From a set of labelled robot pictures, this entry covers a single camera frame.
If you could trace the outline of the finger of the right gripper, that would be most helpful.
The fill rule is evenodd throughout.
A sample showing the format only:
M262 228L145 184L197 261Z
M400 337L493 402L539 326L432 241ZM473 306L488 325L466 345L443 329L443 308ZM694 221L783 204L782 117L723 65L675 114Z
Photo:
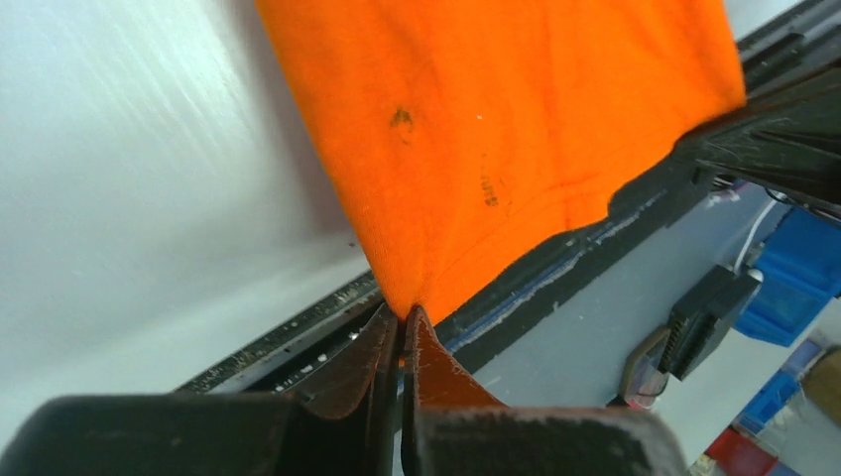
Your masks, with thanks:
M840 215L840 63L749 100L676 143L676 157Z

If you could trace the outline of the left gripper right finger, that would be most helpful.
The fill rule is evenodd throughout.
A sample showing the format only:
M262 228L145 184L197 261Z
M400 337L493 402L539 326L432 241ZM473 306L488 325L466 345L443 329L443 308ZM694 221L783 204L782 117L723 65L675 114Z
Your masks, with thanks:
M402 464L408 475L683 475L673 433L629 408L509 407L406 319Z

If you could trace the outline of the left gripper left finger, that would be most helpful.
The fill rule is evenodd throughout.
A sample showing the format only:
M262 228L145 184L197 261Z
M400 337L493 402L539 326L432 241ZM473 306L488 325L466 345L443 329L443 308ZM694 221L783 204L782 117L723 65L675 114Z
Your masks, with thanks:
M378 309L280 393L51 400L1 457L5 475L385 475L401 327Z

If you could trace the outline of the orange t shirt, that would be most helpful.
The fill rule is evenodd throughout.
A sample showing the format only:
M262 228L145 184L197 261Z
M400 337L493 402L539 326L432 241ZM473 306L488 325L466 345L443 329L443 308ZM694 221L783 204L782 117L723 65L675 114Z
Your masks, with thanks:
M261 1L386 302L440 322L744 105L721 1Z

